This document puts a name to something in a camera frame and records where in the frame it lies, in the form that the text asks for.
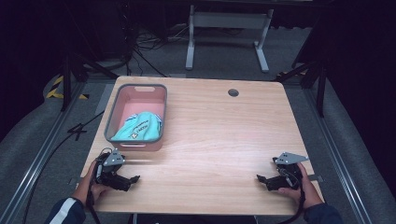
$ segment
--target teal cloth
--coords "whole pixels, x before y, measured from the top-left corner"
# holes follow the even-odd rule
[[[151,112],[133,114],[111,140],[154,141],[160,137],[162,121]]]

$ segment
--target person's hand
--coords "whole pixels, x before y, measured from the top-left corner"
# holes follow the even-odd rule
[[[84,204],[84,205],[87,202],[88,188],[90,187],[90,181],[91,181],[93,170],[95,168],[95,164],[96,164],[96,161],[93,161],[91,163],[88,173],[81,179],[75,192],[72,194],[73,198],[79,199],[82,202],[82,204]],[[93,194],[94,201],[96,202],[96,200],[99,198],[99,196],[102,195],[108,189],[111,189],[111,187],[93,183],[91,191]]]
[[[297,163],[297,165],[301,170],[301,174],[303,175],[302,183],[303,183],[303,190],[305,192],[304,209],[323,203],[314,185],[309,180],[305,167],[299,162]],[[277,192],[282,195],[291,197],[297,203],[297,205],[299,205],[300,197],[301,197],[300,189],[280,188],[277,190]]]
[[[96,183],[92,184],[91,192],[93,195],[93,201],[96,202],[98,200],[98,198],[109,189],[111,189],[111,187],[109,187],[109,186],[96,184]]]

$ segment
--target black strap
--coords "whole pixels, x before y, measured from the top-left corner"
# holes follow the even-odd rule
[[[95,210],[93,209],[93,205],[94,205],[94,199],[93,199],[93,194],[91,191],[91,188],[88,190],[88,195],[87,195],[87,204],[86,206],[88,207],[88,209],[91,212],[91,215],[93,217],[93,219],[95,220],[96,224],[100,224],[100,220],[98,215],[96,214]]]
[[[98,162],[95,164],[95,167],[93,168],[93,173],[91,174],[91,180],[90,180],[90,186],[88,188],[88,192],[87,192],[87,201],[85,202],[85,205],[88,207],[88,209],[91,212],[91,215],[93,217],[93,219],[95,220],[96,224],[100,224],[100,220],[98,215],[96,214],[95,210],[93,209],[93,205],[95,204],[95,199],[93,198],[93,194],[91,191],[91,187],[93,184],[93,176],[96,175],[96,171],[98,168]]]
[[[304,192],[304,190],[303,190],[303,183],[302,183],[301,181],[299,181],[299,182],[300,182],[299,184],[300,184],[301,196],[300,196],[300,203],[299,203],[297,212],[296,212],[296,214],[295,214],[293,217],[289,218],[289,219],[286,220],[286,221],[279,222],[278,224],[288,224],[288,223],[291,223],[291,222],[293,222],[294,220],[296,220],[296,219],[300,216],[300,214],[304,211],[305,192]]]

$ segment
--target dark background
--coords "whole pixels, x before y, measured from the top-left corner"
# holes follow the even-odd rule
[[[44,102],[42,91],[59,74],[65,46],[93,61],[128,53],[123,41],[125,23],[117,17],[115,2],[90,2],[90,7],[85,1],[67,3],[70,4],[21,0],[0,3],[0,139]],[[336,4],[341,8],[333,14],[323,14],[318,23],[316,13],[303,17],[298,11],[278,10],[273,25],[315,24],[296,62],[318,58],[325,61],[330,82],[396,195],[391,166],[396,144],[394,7],[388,1],[370,0]],[[142,15],[145,9],[135,8],[140,14],[135,11],[134,19],[159,35],[166,35],[174,24],[186,22],[188,16],[185,7],[152,7],[153,11]]]

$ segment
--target black sleeve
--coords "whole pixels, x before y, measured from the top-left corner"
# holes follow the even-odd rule
[[[85,217],[82,202],[78,199],[66,198],[53,205],[45,223],[79,224],[85,221]]]
[[[304,219],[308,224],[343,224],[337,209],[320,203],[305,210]]]

